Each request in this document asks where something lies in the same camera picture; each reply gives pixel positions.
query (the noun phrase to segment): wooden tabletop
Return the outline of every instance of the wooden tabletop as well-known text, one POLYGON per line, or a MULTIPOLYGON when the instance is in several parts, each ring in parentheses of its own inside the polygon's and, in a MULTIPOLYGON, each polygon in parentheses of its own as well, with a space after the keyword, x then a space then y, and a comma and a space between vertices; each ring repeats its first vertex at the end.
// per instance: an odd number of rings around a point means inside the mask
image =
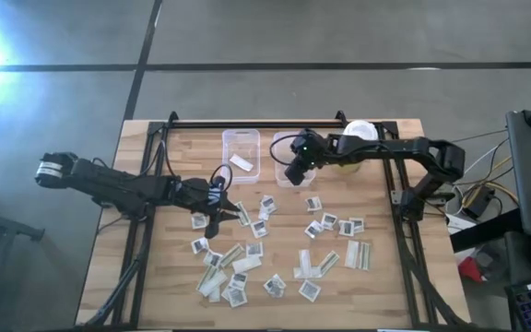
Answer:
MULTIPOLYGON (((423 135, 420 120, 396 121, 402 138, 423 135)), ((139 172, 147 128, 148 121, 124 123, 114 168, 139 172)), ((316 130, 321 135, 329 132, 316 130)), ((259 130, 259 182, 233 185, 229 190, 230 200, 242 201, 254 220, 257 220, 263 195, 273 196, 278 206, 267 223, 269 234, 262 238, 265 251, 262 265, 249 271, 248 303, 231 309, 224 299, 209 303, 195 290, 205 270, 204 254, 194 255, 190 242, 202 237, 204 230, 192 230, 188 211, 159 207, 148 259, 140 328, 410 327, 382 163, 379 160, 365 161, 350 175, 341 175, 332 167, 325 167, 316 171, 316 178, 307 188, 282 188, 277 186, 274 162, 268 152, 272 136, 278 131, 288 129, 259 130), (325 231, 311 240, 304 234, 304 229, 312 220, 320 219, 323 213, 306 212, 304 199, 310 196, 321 197, 323 211, 341 219, 364 217, 366 231, 356 234, 353 239, 338 236, 336 231, 325 231), (348 240, 372 245, 370 271, 344 267, 348 240), (292 268, 299 266, 300 249, 310 249, 314 266, 331 250, 340 256, 324 278, 313 279, 322 287, 315 302, 309 302, 299 294, 302 280, 293 278, 292 268), (281 299, 271 298, 263 288, 263 284, 277 273, 288 285, 281 299)), ((174 171, 183 178, 209 177, 222 162, 221 135, 222 129, 171 130, 168 146, 174 171)), ((416 162, 407 161, 406 164, 409 179, 416 184, 426 172, 416 162)), ((117 216, 115 210, 104 211, 100 225, 117 216)), ((246 242, 257 241, 251 229, 242 228, 236 220, 220 225, 219 235, 209 241, 210 248, 216 252, 224 254, 236 243, 244 247, 246 242)), ((443 218, 428 216, 419 226, 431 281, 454 311, 469 321, 443 218)), ((115 287, 127 229, 127 221, 120 221, 97 237, 77 315, 78 323, 92 317, 115 287)), ((231 267, 224 271, 228 277, 232 274, 231 267)), ((416 291, 419 309, 423 312, 419 287, 416 291)), ((130 291, 126 313, 130 312, 131 297, 130 291)))

